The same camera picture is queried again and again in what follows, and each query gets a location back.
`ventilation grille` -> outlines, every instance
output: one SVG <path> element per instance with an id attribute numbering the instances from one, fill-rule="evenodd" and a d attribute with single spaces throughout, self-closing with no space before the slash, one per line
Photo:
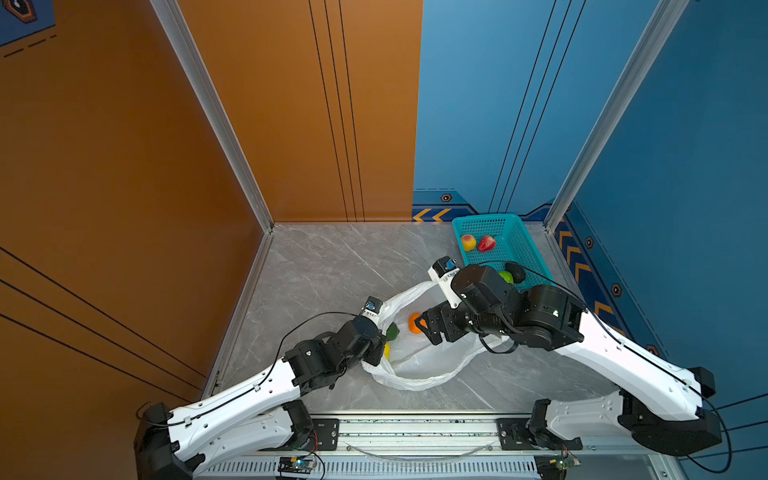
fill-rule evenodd
<path id="1" fill-rule="evenodd" d="M 263 461 L 244 461 L 240 457 L 231 462 L 222 462 L 206 470 L 200 477 L 219 478 L 274 478 L 275 458 Z M 460 462 L 395 462 L 369 460 L 367 458 L 336 457 L 325 459 L 326 480 L 335 478 L 538 478 L 536 464 L 531 456 L 498 457 L 498 459 L 468 458 Z M 322 473 L 322 465 L 317 465 Z"/>
<path id="2" fill-rule="evenodd" d="M 232 462 L 221 462 L 219 465 L 214 465 L 206 472 L 212 473 L 267 473 L 273 474 L 275 469 L 275 462 L 269 461 L 255 461 L 255 462 L 242 462 L 233 460 Z"/>
<path id="3" fill-rule="evenodd" d="M 326 461 L 329 475 L 333 477 L 353 476 L 441 476 L 465 477 L 469 475 L 485 474 L 485 476 L 499 476 L 508 478 L 512 473 L 536 473 L 536 464 L 533 460 L 514 461 L 477 461 L 464 460 L 462 462 L 371 462 L 369 460 L 350 461 Z"/>

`plastic bag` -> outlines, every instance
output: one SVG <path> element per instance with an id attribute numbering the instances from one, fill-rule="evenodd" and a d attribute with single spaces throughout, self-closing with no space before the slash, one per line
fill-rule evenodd
<path id="1" fill-rule="evenodd" d="M 442 302 L 445 294 L 437 282 L 420 283 L 384 302 L 374 322 L 383 332 L 394 322 L 400 334 L 389 342 L 389 360 L 383 356 L 378 366 L 361 362 L 375 381 L 398 390 L 430 389 L 448 382 L 478 353 L 485 351 L 479 337 L 472 333 L 454 343 L 443 341 L 432 345 L 423 333 L 409 330 L 408 318 L 413 313 L 422 313 Z M 485 341 L 493 348 L 504 340 L 488 336 Z"/>

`marble floor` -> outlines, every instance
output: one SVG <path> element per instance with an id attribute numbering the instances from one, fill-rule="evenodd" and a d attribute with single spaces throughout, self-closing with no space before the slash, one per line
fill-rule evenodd
<path id="1" fill-rule="evenodd" d="M 541 225 L 529 225 L 555 280 L 562 257 L 549 248 Z M 279 224 L 256 292 L 223 373 L 222 388 L 266 368 L 285 332 L 328 310 L 358 312 L 368 297 L 386 300 L 429 280 L 439 257 L 461 260 L 450 223 Z M 283 353 L 302 339 L 338 329 L 346 316 L 321 316 L 289 337 Z M 311 412 L 336 410 L 496 410 L 530 412 L 541 398 L 586 399 L 615 386 L 591 369 L 554 353 L 520 347 L 506 356 L 477 355 L 454 379 L 422 392 L 378 384 L 357 366 L 334 390 L 303 397 Z"/>

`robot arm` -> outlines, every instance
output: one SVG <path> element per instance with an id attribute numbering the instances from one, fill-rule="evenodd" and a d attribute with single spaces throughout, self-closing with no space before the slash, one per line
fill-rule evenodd
<path id="1" fill-rule="evenodd" d="M 448 257 L 429 275 L 446 301 L 416 325 L 433 344 L 469 333 L 508 336 L 570 357 L 619 385 L 597 399 L 538 400 L 528 423 L 532 443 L 578 449 L 580 435 L 629 435 L 656 452 L 688 455 L 721 442 L 717 417 L 701 408 L 714 394 L 707 370 L 653 356 L 555 286 L 518 291 L 490 267 L 459 269 Z M 300 396 L 332 389 L 361 360 L 379 364 L 386 337 L 371 319 L 381 305 L 370 297 L 338 332 L 298 343 L 269 369 L 215 396 L 172 410 L 162 403 L 147 409 L 134 440 L 139 480 L 189 480 L 246 451 L 307 447 L 313 423 Z"/>
<path id="2" fill-rule="evenodd" d="M 302 395 L 336 380 L 360 360 L 378 365 L 386 337 L 370 317 L 381 303 L 336 333 L 298 343 L 270 368 L 215 396 L 169 410 L 151 406 L 134 440 L 140 480 L 188 480 L 246 451 L 299 449 L 313 430 Z"/>
<path id="3" fill-rule="evenodd" d="M 540 446 L 557 449 L 579 435 L 631 435 L 654 451 L 688 455 L 720 443 L 717 417 L 701 408 L 715 393 L 711 372 L 654 356 L 555 286 L 520 292 L 488 266 L 454 264 L 444 257 L 432 266 L 430 276 L 450 282 L 453 295 L 416 321 L 433 344 L 467 333 L 509 336 L 581 362 L 621 387 L 592 400 L 539 400 L 529 428 Z"/>

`yellow chevron arrow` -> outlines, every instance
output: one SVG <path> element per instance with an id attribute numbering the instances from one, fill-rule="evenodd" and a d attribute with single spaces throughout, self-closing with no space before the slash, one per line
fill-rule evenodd
<path id="1" fill-rule="evenodd" d="M 563 230 L 560 232 L 560 250 L 563 250 L 563 237 L 573 237 L 573 236 L 574 234 L 566 230 Z"/>
<path id="2" fill-rule="evenodd" d="M 427 213 L 427 212 L 429 212 L 430 210 L 431 210 L 431 208 L 425 208 L 424 210 L 422 210 L 422 211 L 418 212 L 418 213 L 416 214 L 416 216 L 415 216 L 415 217 L 413 217 L 413 220 L 416 220 L 417 222 L 423 222 L 424 220 L 422 220 L 422 215 L 423 215 L 423 214 L 426 214 L 426 213 Z"/>
<path id="3" fill-rule="evenodd" d="M 446 214 L 446 213 L 448 213 L 449 211 L 451 211 L 451 209 L 450 209 L 450 208 L 446 208 L 445 210 L 443 210 L 443 211 L 442 211 L 442 212 L 440 212 L 439 214 L 437 214 L 437 215 L 435 215 L 434 217 L 432 217 L 432 219 L 433 219 L 435 222 L 442 222 L 442 218 L 440 218 L 440 217 L 442 217 L 443 215 L 445 215 L 445 214 Z"/>
<path id="4" fill-rule="evenodd" d="M 623 336 L 627 336 L 627 334 L 626 334 L 626 333 L 624 333 L 624 331 L 623 331 L 623 330 L 621 330 L 621 329 L 618 329 L 618 328 L 616 328 L 616 327 L 615 327 L 615 326 L 613 326 L 613 325 L 608 325 L 608 326 L 609 326 L 610 328 L 612 328 L 612 329 L 616 330 L 617 332 L 619 332 L 621 335 L 623 335 Z"/>
<path id="5" fill-rule="evenodd" d="M 571 253 L 581 253 L 581 250 L 577 247 L 568 247 L 566 250 L 568 251 L 568 255 L 565 257 L 565 262 L 568 266 L 571 266 Z"/>
<path id="6" fill-rule="evenodd" d="M 595 302 L 594 303 L 594 314 L 595 314 L 595 316 L 599 316 L 601 310 L 603 310 L 605 312 L 608 312 L 611 315 L 615 315 L 614 309 L 610 308 L 605 303 Z"/>
<path id="7" fill-rule="evenodd" d="M 576 262 L 576 274 L 575 274 L 575 276 L 576 276 L 576 283 L 578 283 L 578 274 L 582 270 L 586 270 L 588 272 L 592 271 L 592 269 L 589 267 L 589 265 L 584 265 L 583 263 Z"/>

